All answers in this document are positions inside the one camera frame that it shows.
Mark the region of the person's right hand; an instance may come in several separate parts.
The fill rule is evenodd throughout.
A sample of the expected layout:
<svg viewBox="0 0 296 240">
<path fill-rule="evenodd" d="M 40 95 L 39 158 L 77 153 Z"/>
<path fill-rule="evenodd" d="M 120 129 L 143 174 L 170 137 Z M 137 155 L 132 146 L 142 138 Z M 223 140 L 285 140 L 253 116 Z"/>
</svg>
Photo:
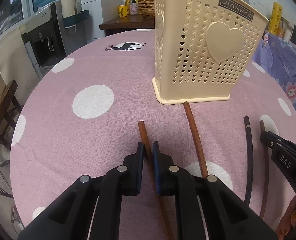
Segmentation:
<svg viewBox="0 0 296 240">
<path fill-rule="evenodd" d="M 275 233 L 279 240 L 285 239 L 296 227 L 296 195 L 289 203 L 283 217 L 280 219 Z"/>
</svg>

